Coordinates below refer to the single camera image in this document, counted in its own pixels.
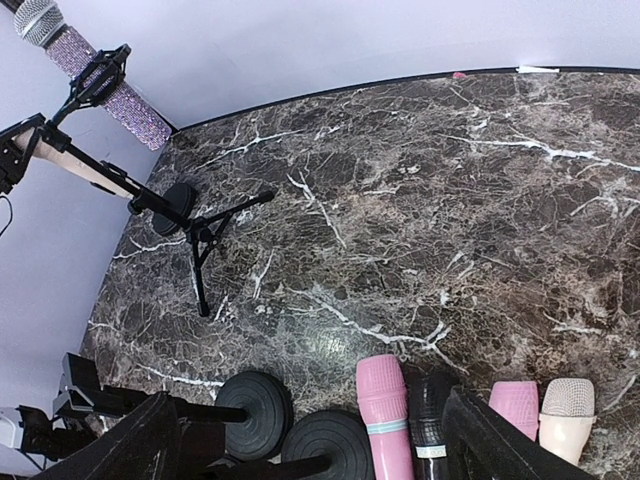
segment silver microphone head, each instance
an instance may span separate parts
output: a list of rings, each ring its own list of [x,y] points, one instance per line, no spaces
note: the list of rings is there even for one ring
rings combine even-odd
[[[36,47],[44,47],[65,25],[53,0],[25,0],[13,19],[16,32]]]
[[[593,383],[586,378],[558,378],[547,388],[542,413],[556,417],[593,417]]]

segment black tripod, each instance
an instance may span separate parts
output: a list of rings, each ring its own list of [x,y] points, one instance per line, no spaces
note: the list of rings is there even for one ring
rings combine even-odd
[[[122,83],[125,77],[125,62],[131,49],[123,45],[117,50],[100,51],[85,70],[71,82],[71,94],[64,106],[49,121],[42,114],[18,123],[0,132],[0,192],[9,193],[24,176],[29,161],[39,142],[52,146],[61,153],[68,153],[111,181],[133,199],[129,202],[129,211],[134,215],[149,209],[154,212],[153,228],[162,236],[168,236],[182,230],[187,242],[191,244],[193,259],[191,269],[194,289],[198,301],[200,316],[210,314],[209,305],[204,292],[202,266],[236,213],[253,205],[273,200],[271,191],[260,193],[233,208],[220,212],[212,217],[189,218],[193,210],[197,192],[185,183],[177,183],[163,196],[160,196],[144,185],[130,178],[124,170],[108,162],[99,162],[71,143],[71,137],[58,129],[62,121],[76,110],[101,105]],[[30,129],[34,129],[27,149],[22,152],[12,139]],[[104,187],[95,185],[108,193]],[[215,231],[211,227],[220,223]]]

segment brown marble surface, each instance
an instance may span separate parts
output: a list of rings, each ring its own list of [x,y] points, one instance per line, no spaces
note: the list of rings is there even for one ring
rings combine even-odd
[[[598,421],[581,466],[640,477],[640,80],[494,75],[324,95],[179,134],[150,185],[199,213],[271,188],[207,264],[127,227],[84,352],[105,382],[211,402],[246,368],[300,414],[355,405],[357,360],[497,380],[584,376]]]

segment beige microphone handle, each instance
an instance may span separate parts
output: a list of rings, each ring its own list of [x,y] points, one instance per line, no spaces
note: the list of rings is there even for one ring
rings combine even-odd
[[[18,135],[13,139],[13,142],[16,146],[21,150],[26,150],[27,145],[29,144],[29,139],[33,135],[33,129],[26,131],[25,133]],[[34,157],[41,158],[43,160],[48,160],[51,163],[64,168],[65,170],[77,175],[78,177],[84,178],[88,182],[95,183],[100,185],[101,187],[113,192],[114,194],[124,197],[124,198],[133,198],[129,192],[119,187],[115,183],[113,183],[108,178],[99,174],[86,164],[82,163],[76,157],[71,155],[69,152],[60,153],[55,148],[50,145],[47,145],[43,141],[39,141],[36,145],[35,152],[33,153]]]
[[[540,414],[540,446],[578,465],[596,417],[557,417]]]

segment round black base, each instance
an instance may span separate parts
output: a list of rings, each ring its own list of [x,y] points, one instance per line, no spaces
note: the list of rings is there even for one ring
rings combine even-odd
[[[225,382],[217,407],[240,408],[249,414],[244,423],[226,425],[226,447],[232,457],[250,462],[280,453],[293,426],[293,402],[280,380],[262,372],[243,372]]]
[[[171,207],[180,215],[188,217],[191,214],[191,210],[193,210],[197,196],[198,192],[191,185],[176,183],[165,192],[162,198],[167,200],[171,204]],[[173,235],[180,230],[179,225],[176,225],[159,213],[153,215],[151,224],[153,225],[153,230],[163,237]]]
[[[289,432],[282,446],[282,462],[325,456],[331,466],[314,480],[374,480],[367,430],[360,418],[341,410],[306,416]]]

